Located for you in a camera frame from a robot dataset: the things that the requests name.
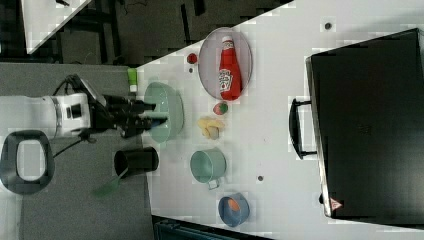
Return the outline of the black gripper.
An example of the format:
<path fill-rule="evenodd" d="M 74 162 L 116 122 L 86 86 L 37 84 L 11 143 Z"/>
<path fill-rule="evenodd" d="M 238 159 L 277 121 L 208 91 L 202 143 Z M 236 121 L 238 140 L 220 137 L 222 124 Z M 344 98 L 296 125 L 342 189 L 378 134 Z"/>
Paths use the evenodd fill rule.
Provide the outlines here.
<path fill-rule="evenodd" d="M 105 105 L 94 97 L 88 98 L 91 121 L 87 130 L 88 135 L 103 133 L 109 129 L 120 129 L 122 138 L 130 138 L 166 122 L 166 119 L 141 120 L 140 114 L 154 111 L 156 104 L 121 96 L 105 95 L 104 98 Z"/>

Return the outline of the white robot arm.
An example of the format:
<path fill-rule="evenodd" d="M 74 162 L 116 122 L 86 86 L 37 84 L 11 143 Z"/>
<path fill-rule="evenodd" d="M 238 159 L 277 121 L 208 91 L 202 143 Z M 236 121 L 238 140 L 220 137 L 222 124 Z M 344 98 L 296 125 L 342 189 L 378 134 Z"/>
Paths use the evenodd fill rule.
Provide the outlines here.
<path fill-rule="evenodd" d="M 129 138 L 167 121 L 156 106 L 120 96 L 75 93 L 62 96 L 3 96 L 1 137 L 20 131 L 41 131 L 47 138 L 88 139 L 107 130 Z"/>

